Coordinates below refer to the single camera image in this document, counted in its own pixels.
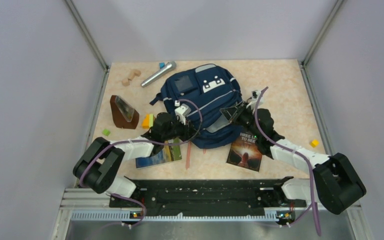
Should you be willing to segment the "navy blue student backpack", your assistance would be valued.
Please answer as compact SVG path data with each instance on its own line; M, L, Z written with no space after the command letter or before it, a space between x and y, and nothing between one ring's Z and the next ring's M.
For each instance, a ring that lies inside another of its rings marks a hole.
M242 128L229 123L221 109L243 101L236 78L225 68L213 63L173 74L166 79L160 92L150 102L162 101L166 111L175 112L175 101L186 99L191 121L199 134L192 143L200 149L214 149L234 142Z

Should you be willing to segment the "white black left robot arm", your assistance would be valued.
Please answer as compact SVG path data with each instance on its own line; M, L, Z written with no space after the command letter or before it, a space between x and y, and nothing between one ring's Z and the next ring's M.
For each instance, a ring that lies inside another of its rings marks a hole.
M190 120L179 116L159 113L153 126L139 137L121 141L109 141L97 137L73 167L72 173L83 188L97 194L119 195L129 207L140 202L136 184L127 177L118 176L121 163L158 154L165 146L187 143L199 134L199 128Z

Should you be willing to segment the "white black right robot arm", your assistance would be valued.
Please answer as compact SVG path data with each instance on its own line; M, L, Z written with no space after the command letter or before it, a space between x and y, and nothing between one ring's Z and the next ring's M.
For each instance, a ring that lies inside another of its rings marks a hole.
M308 172L309 183L297 179L286 181L273 192L279 206L292 200L308 199L338 215L367 194L367 189L348 157L342 153L327 155L294 144L274 129L268 109L251 110L246 104L222 108L221 114L233 124L242 126L256 138L257 149L265 156Z

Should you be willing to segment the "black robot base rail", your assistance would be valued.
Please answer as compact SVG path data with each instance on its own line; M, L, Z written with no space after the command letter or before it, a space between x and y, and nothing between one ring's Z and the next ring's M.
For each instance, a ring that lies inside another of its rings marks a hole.
M269 208L307 207L302 199L287 199L282 179L145 180L135 179L130 200L110 197L111 208L146 207L146 219L291 221L294 214L270 213Z

